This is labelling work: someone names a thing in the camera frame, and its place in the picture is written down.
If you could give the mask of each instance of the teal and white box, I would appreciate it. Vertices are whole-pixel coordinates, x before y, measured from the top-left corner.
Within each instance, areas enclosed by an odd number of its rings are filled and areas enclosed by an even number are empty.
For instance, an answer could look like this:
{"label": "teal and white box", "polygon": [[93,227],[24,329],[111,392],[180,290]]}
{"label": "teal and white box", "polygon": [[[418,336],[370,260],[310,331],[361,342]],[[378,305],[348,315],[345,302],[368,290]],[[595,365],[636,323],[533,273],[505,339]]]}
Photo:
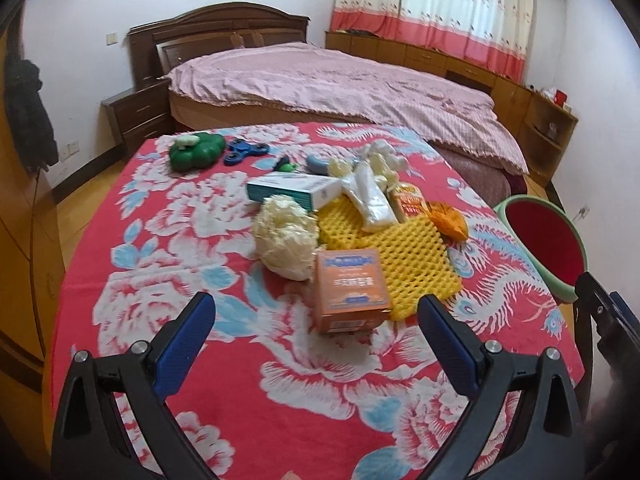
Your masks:
{"label": "teal and white box", "polygon": [[287,195],[307,211],[316,211],[338,198],[342,192],[339,178],[309,175],[306,173],[281,173],[273,171],[257,176],[246,183],[249,200],[263,202],[271,195]]}

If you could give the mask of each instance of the screw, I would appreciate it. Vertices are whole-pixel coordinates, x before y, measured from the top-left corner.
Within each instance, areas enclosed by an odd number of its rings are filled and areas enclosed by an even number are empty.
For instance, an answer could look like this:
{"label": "screw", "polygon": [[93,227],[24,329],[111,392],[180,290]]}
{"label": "screw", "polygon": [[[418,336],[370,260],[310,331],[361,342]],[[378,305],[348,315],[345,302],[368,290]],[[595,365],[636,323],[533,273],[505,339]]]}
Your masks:
{"label": "screw", "polygon": [[131,352],[135,355],[140,355],[145,353],[147,348],[149,348],[149,343],[146,341],[136,341],[131,345]]}
{"label": "screw", "polygon": [[76,355],[74,355],[74,361],[76,363],[84,363],[88,358],[89,358],[89,352],[87,352],[86,350],[81,350],[79,352],[76,352]]}
{"label": "screw", "polygon": [[502,352],[502,345],[495,339],[491,339],[484,343],[484,347],[491,354],[499,354],[500,352]]}
{"label": "screw", "polygon": [[558,361],[560,358],[560,351],[557,348],[547,348],[546,356],[553,361]]}

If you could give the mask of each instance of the yellow foam net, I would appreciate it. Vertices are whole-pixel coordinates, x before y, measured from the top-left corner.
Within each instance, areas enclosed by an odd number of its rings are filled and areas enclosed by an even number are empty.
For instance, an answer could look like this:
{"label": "yellow foam net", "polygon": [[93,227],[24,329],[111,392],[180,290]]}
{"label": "yellow foam net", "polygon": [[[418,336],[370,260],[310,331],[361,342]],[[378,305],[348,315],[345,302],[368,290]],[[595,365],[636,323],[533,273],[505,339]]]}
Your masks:
{"label": "yellow foam net", "polygon": [[382,272],[398,321],[415,314],[418,300],[434,294],[440,301],[462,290],[446,247],[427,215],[409,219],[374,234],[362,231],[362,216],[346,196],[318,212],[320,243],[329,250],[378,249]]}

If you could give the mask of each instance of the table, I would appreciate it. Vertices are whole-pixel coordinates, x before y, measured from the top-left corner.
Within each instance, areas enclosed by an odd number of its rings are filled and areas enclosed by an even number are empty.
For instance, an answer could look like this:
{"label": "table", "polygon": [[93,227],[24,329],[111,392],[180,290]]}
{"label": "table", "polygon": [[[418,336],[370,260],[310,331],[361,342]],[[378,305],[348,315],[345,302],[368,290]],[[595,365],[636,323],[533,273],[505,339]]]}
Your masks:
{"label": "table", "polygon": [[[194,293],[216,300],[214,329],[181,391],[167,401],[213,471],[227,480],[416,478],[466,405],[415,320],[386,322],[370,335],[319,335],[304,285],[257,261],[250,233],[256,205],[248,177],[280,156],[303,162],[350,156],[386,139],[405,154],[402,180],[427,200],[463,212],[470,238],[449,256],[464,290],[449,307],[480,339],[510,350],[562,352],[572,380],[580,357],[546,286],[516,241],[476,193],[405,128],[362,124],[276,124],[218,130],[266,142],[271,155],[238,166],[173,174],[171,136],[148,140],[129,161],[87,228],[63,284],[51,358],[56,406],[72,355],[124,352],[150,340]],[[476,469],[496,457],[516,407],[509,394]],[[126,398],[117,399],[134,448],[159,472]]]}

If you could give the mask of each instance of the green pumpkin toy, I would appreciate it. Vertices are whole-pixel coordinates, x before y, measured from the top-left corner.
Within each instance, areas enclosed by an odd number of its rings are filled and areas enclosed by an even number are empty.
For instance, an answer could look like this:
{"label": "green pumpkin toy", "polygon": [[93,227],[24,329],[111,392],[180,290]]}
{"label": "green pumpkin toy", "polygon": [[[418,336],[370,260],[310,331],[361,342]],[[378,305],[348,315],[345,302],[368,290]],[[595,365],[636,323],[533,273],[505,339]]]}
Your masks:
{"label": "green pumpkin toy", "polygon": [[169,149],[169,162],[181,173],[213,166],[226,148],[225,137],[219,134],[197,132],[178,136]]}

